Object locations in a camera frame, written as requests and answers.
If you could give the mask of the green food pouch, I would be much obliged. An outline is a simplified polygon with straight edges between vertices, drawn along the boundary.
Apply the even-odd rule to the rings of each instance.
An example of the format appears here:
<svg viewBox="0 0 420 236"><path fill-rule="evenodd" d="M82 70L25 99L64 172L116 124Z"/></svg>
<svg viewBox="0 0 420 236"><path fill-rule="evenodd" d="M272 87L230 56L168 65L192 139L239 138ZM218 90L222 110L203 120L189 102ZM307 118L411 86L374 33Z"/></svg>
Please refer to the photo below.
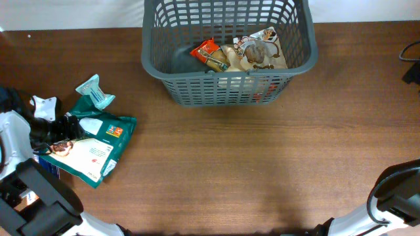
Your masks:
<svg viewBox="0 0 420 236"><path fill-rule="evenodd" d="M83 129L82 137L52 144L51 152L40 158L96 188L116 167L135 131L137 119L99 110L89 96L82 96L67 116L77 118Z"/></svg>

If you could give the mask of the mint green snack bar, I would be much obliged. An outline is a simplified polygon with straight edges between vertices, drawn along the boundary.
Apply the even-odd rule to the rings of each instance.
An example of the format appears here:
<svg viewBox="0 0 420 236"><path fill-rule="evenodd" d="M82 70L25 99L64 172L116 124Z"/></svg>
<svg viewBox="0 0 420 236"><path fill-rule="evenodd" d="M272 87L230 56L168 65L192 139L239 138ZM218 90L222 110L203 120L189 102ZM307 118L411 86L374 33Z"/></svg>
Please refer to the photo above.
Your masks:
<svg viewBox="0 0 420 236"><path fill-rule="evenodd" d="M99 110L103 110L114 101L116 96L104 93L99 86L99 81L99 75L94 74L90 79L79 85L75 90L80 93L80 95L89 96L94 106Z"/></svg>

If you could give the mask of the multicolour tissue pack bundle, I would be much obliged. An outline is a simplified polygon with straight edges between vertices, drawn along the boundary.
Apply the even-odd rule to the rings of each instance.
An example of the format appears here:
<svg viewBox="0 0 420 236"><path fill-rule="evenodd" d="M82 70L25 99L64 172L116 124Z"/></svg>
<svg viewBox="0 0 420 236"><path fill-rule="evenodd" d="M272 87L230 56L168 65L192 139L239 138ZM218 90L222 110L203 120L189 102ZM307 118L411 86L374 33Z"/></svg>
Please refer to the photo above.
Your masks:
<svg viewBox="0 0 420 236"><path fill-rule="evenodd" d="M58 179L60 178L60 169L57 166L55 166L55 165L47 162L46 160L40 158L40 156L38 156L38 155L34 155L33 159L37 163L39 163L47 172L51 173L53 176L55 176ZM23 204L24 204L25 207L27 207L27 206L33 204L34 202L36 202L36 200L38 200L38 198L39 198L38 195L34 191L28 190L27 192L24 193L24 196L22 198Z"/></svg>

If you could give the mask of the orange spaghetti pasta package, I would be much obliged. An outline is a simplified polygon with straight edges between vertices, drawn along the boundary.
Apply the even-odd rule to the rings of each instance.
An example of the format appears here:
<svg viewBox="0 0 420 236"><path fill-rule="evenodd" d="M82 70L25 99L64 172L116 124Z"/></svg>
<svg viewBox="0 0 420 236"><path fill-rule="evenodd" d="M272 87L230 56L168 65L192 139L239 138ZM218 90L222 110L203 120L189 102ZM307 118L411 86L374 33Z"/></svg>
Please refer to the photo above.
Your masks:
<svg viewBox="0 0 420 236"><path fill-rule="evenodd" d="M223 53L222 46L218 46L214 39L209 39L204 41L200 46L193 49L190 54L197 58L198 60L202 61L204 64L209 66L215 72L227 72L230 63L227 61L227 57ZM256 92L252 91L250 93L245 92L242 88L243 93L251 94L255 101L259 101L263 98L263 95L270 95L276 91L278 88L278 83L275 81L267 80L267 84L264 87L264 92L257 94Z"/></svg>

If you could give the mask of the beige dried mushroom bag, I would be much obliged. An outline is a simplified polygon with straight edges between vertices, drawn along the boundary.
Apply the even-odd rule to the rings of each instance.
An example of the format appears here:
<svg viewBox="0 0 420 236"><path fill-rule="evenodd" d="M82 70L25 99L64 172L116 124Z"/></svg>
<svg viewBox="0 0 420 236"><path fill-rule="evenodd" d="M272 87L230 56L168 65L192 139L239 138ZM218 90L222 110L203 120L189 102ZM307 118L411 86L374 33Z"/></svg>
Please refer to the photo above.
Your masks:
<svg viewBox="0 0 420 236"><path fill-rule="evenodd" d="M227 72L247 72L254 69L286 69L287 64L274 27L262 29L248 36L235 37L231 45L221 47L230 66ZM233 77L218 80L218 87L245 92L264 92L267 80L257 81L253 77Z"/></svg>

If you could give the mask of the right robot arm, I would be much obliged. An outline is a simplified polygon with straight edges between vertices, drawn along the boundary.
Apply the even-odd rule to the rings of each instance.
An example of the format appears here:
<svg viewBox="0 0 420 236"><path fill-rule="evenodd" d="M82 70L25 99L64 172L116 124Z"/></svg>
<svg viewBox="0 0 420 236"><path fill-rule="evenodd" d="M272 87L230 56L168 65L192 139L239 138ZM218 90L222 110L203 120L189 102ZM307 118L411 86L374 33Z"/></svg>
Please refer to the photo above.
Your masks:
<svg viewBox="0 0 420 236"><path fill-rule="evenodd" d="M330 218L308 235L385 235L395 229L419 225L419 160L386 168L367 201L351 213Z"/></svg>

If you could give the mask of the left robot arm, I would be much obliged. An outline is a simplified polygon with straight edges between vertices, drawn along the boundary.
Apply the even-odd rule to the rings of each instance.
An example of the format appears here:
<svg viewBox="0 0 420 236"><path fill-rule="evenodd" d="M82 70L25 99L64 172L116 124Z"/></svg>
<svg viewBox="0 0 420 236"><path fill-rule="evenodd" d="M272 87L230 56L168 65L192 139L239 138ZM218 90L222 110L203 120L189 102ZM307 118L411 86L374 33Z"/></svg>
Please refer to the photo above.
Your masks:
<svg viewBox="0 0 420 236"><path fill-rule="evenodd" d="M37 118L16 89L1 88L1 227L10 235L131 235L86 213L75 192L33 158L81 135L76 117Z"/></svg>

